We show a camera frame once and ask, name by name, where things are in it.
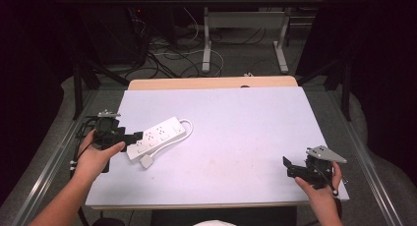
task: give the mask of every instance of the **white power strip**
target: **white power strip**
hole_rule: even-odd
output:
[[[147,157],[144,158],[144,160],[151,160],[150,155],[153,155],[154,152],[157,152],[159,149],[174,142],[180,141],[186,136],[187,133],[180,121],[176,117],[172,117],[150,129],[145,130],[143,139],[141,141],[137,141],[136,144],[128,145],[126,152],[131,160],[138,157],[144,157],[145,155]],[[148,163],[149,161],[147,161],[147,164],[143,163],[144,167],[148,168],[152,164],[152,161],[149,164]]]

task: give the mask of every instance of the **table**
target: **table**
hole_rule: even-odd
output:
[[[209,71],[211,41],[209,40],[210,28],[280,28],[278,41],[273,42],[278,66],[282,74],[288,73],[288,67],[282,52],[282,45],[288,28],[291,8],[284,12],[209,12],[205,7],[205,51],[203,55],[202,71]]]
[[[148,170],[126,153],[112,157],[110,171],[89,191],[86,205],[95,209],[307,203],[286,177],[282,156],[304,166],[307,147],[326,145],[303,88],[292,77],[133,81],[119,112],[127,134],[167,116],[189,119],[195,129],[159,152]],[[349,199],[343,185],[339,191],[342,200]]]

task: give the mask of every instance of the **forearm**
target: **forearm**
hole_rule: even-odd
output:
[[[71,225],[90,186],[90,181],[74,176],[30,225]]]
[[[337,215],[331,215],[325,219],[319,219],[322,226],[343,226],[340,218]]]

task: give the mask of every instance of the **metal frame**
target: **metal frame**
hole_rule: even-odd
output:
[[[340,106],[339,97],[337,96],[335,91],[328,92],[328,96],[334,107]],[[366,146],[359,139],[352,123],[347,122],[346,119],[344,119],[344,115],[342,112],[340,112],[340,110],[335,110],[338,116],[340,117],[340,121],[344,124],[348,135],[353,140],[353,151],[356,154],[356,157],[358,159],[359,164],[361,165],[365,178],[368,181],[371,191],[374,194],[374,197],[381,209],[381,213],[386,219],[387,224],[389,226],[403,225],[398,213],[395,211],[395,208],[389,199],[383,182],[378,176],[374,162],[372,161],[371,156],[369,155],[366,149]]]
[[[86,97],[86,105],[90,107],[94,99],[96,98],[97,91],[89,91],[89,94]],[[86,116],[87,109],[84,110],[82,116]],[[70,149],[70,143],[74,140],[77,130],[80,128],[83,123],[83,119],[78,119],[74,121],[67,133],[64,136],[64,139],[58,144],[55,151],[52,153],[48,162],[46,163],[45,168],[37,179],[36,183],[33,185],[33,188],[30,191],[29,196],[27,197],[25,203],[19,210],[18,214],[13,221],[13,226],[28,225],[33,219],[34,214],[37,211],[37,208],[41,204],[43,197],[51,185],[59,166],[62,164],[65,155]]]
[[[368,5],[368,0],[51,0],[69,7],[140,6],[153,7],[332,7],[351,8]]]
[[[205,7],[205,51],[203,55],[202,71],[209,72],[209,60],[211,51],[211,41],[209,40],[210,28],[280,28],[278,41],[273,42],[278,67],[282,74],[288,74],[284,53],[282,51],[283,41],[285,40],[288,28],[290,8],[285,12],[213,12]]]

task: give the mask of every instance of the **desk leg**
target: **desk leg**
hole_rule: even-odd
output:
[[[211,53],[211,41],[209,40],[209,9],[205,7],[205,52],[203,55],[202,71],[209,72],[209,59]]]
[[[273,43],[273,47],[275,49],[276,58],[279,64],[279,70],[282,74],[288,74],[288,67],[285,61],[284,53],[282,51],[282,45],[285,40],[285,34],[288,28],[289,16],[291,14],[291,8],[285,9],[284,19],[282,20],[281,30],[279,33],[279,41],[275,41]]]

